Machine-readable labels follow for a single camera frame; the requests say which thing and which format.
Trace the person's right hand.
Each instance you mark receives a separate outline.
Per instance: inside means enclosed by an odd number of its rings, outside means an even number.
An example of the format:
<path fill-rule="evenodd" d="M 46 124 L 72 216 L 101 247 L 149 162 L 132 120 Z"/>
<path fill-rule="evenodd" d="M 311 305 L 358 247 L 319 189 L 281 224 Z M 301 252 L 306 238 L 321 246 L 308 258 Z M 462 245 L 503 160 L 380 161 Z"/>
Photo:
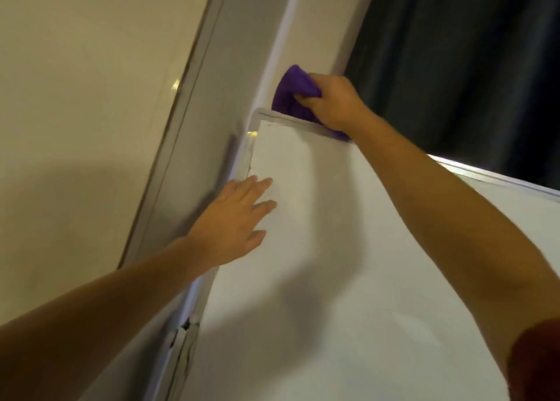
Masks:
<path fill-rule="evenodd" d="M 360 120 L 370 114 L 368 107 L 348 79 L 319 77 L 316 82 L 323 93 L 323 106 L 314 114 L 327 128 L 351 136 Z"/>

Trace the dark red sleeve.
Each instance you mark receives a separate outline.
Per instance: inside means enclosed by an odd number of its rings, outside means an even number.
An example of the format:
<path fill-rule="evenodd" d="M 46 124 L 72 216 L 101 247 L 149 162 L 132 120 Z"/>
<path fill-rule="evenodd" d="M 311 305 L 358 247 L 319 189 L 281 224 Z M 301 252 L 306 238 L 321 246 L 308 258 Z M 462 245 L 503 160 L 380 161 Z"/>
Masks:
<path fill-rule="evenodd" d="M 560 401 L 560 318 L 525 330 L 507 362 L 510 401 Z"/>

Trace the white board with metal frame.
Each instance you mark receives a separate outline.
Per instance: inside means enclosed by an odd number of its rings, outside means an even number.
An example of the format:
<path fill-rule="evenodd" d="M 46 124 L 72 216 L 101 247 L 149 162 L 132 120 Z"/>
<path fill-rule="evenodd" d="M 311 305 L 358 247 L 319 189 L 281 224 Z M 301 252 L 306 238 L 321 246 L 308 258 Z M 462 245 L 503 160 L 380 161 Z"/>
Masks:
<path fill-rule="evenodd" d="M 451 286 L 359 149 L 254 111 L 235 177 L 270 177 L 261 247 L 208 273 L 177 401 L 509 401 Z"/>

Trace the purple cleaning cloth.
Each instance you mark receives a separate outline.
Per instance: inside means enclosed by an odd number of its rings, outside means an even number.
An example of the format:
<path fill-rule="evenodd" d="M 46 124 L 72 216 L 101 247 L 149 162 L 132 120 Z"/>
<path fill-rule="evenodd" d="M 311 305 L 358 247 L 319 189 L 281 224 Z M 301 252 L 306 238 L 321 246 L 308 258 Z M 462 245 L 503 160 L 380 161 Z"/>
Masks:
<path fill-rule="evenodd" d="M 323 93 L 316 82 L 316 79 L 319 77 L 334 77 L 347 80 L 344 76 L 306 72 L 297 64 L 291 65 L 276 87 L 272 100 L 272 111 L 327 128 L 310 108 L 304 106 L 296 99 L 297 96 L 322 98 Z"/>

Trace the grey door frame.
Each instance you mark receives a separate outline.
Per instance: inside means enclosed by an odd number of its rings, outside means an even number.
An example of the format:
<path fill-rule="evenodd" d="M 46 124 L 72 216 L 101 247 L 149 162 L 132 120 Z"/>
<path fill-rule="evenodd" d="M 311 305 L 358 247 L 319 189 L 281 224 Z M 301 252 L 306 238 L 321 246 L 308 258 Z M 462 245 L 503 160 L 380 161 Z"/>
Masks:
<path fill-rule="evenodd" d="M 238 136 L 228 79 L 241 0 L 210 0 L 120 268 L 184 235 L 227 178 Z"/>

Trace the person's left forearm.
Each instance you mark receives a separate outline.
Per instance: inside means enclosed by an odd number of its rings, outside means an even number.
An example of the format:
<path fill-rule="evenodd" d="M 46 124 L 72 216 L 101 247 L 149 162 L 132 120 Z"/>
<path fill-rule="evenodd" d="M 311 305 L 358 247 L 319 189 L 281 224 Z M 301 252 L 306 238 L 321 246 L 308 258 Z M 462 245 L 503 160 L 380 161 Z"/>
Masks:
<path fill-rule="evenodd" d="M 207 258 L 186 237 L 0 326 L 0 401 L 78 401 Z"/>

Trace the dark curtain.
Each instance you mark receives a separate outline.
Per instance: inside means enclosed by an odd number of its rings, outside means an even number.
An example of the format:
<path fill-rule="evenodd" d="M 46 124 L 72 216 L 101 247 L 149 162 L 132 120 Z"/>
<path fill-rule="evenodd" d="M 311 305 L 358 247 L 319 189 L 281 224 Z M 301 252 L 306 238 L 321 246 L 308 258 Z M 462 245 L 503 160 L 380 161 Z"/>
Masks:
<path fill-rule="evenodd" d="M 420 149 L 560 191 L 560 0 L 371 0 L 344 74 Z"/>

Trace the person's left hand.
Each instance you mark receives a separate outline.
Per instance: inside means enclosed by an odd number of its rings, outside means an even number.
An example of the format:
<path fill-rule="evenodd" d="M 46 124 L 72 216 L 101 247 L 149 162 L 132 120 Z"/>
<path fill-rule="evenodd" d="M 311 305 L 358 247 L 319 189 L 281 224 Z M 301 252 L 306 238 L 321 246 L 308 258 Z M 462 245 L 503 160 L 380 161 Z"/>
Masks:
<path fill-rule="evenodd" d="M 186 236 L 187 251 L 194 254 L 200 270 L 207 271 L 246 256 L 244 244 L 248 236 L 275 210 L 274 200 L 242 199 L 249 185 L 245 182 L 248 178 L 228 181 Z"/>

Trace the person's right forearm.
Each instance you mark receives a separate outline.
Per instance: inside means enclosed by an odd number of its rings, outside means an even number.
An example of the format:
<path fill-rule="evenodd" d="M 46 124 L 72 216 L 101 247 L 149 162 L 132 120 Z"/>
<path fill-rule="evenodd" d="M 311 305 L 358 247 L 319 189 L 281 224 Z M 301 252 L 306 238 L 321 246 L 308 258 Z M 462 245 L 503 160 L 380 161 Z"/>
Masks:
<path fill-rule="evenodd" d="M 507 376 L 519 336 L 560 318 L 560 276 L 506 215 L 379 116 L 370 111 L 350 137 Z"/>

